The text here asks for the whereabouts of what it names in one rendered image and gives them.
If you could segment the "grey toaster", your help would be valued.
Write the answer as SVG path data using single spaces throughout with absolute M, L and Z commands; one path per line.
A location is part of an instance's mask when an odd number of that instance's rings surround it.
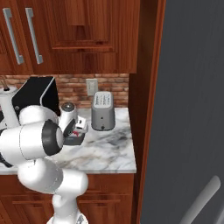
M 98 91 L 94 93 L 91 126 L 97 131 L 112 130 L 116 126 L 114 96 L 111 92 Z

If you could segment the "white kitchen appliance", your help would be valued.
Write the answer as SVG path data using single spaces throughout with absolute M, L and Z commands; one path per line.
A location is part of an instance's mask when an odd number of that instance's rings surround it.
M 8 128 L 14 128 L 19 125 L 18 117 L 11 101 L 17 91 L 18 89 L 13 86 L 9 86 L 8 90 L 5 90 L 3 87 L 0 88 L 0 107 Z

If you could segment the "dark grey fridge door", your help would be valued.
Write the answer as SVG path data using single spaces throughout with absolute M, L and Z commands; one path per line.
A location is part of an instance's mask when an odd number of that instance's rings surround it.
M 140 224 L 224 224 L 224 0 L 167 0 Z

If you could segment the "white wall socket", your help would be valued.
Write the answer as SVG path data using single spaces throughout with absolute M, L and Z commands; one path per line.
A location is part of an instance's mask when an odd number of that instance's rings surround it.
M 87 95 L 91 96 L 98 91 L 98 80 L 97 79 L 86 79 Z

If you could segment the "wooden wall cupboard door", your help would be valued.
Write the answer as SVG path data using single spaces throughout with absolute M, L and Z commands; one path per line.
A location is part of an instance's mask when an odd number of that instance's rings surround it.
M 35 74 L 131 74 L 137 70 L 140 0 L 17 0 Z M 43 62 L 37 64 L 25 14 Z
M 11 10 L 12 18 L 10 22 L 17 42 L 17 48 L 24 58 L 24 63 L 21 65 L 16 61 L 11 38 L 4 19 L 3 8 L 10 8 Z M 0 74 L 32 74 L 32 63 L 28 53 L 17 0 L 0 0 Z

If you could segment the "wooden fridge side panel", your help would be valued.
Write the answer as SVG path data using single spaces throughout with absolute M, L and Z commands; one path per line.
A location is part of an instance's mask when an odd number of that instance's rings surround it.
M 129 76 L 129 119 L 136 158 L 131 224 L 140 224 L 166 0 L 141 0 L 136 73 Z

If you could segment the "wooden base cupboard door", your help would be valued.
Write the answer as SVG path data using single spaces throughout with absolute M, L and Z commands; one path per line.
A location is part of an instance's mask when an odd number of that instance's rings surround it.
M 16 175 L 0 175 L 0 204 L 12 224 L 46 224 L 53 216 L 52 195 L 29 190 Z
M 81 200 L 78 205 L 88 224 L 130 224 L 130 206 L 119 199 L 100 202 Z

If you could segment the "wooden drawer front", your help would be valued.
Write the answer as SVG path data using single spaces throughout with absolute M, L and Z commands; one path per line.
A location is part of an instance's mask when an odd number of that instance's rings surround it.
M 85 200 L 93 196 L 99 199 L 101 196 L 132 196 L 134 175 L 130 173 L 116 174 L 88 174 L 87 191 L 78 197 Z

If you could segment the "black microwave oven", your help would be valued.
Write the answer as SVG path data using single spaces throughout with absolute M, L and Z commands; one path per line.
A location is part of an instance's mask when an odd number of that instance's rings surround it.
M 22 109 L 31 105 L 47 107 L 57 116 L 60 115 L 58 91 L 53 76 L 30 77 L 11 101 L 17 116 Z

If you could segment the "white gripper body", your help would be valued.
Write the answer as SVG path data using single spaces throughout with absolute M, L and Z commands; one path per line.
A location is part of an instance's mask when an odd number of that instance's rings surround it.
M 78 116 L 78 121 L 76 123 L 76 131 L 79 133 L 88 132 L 88 122 L 86 118 Z

